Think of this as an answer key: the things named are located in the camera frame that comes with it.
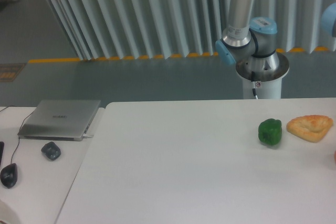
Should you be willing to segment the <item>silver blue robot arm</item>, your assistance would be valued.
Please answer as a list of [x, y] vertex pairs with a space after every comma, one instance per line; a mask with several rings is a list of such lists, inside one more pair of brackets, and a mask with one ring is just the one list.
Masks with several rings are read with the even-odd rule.
[[335, 0], [230, 0], [227, 24], [215, 44], [229, 65], [279, 48], [335, 50]]

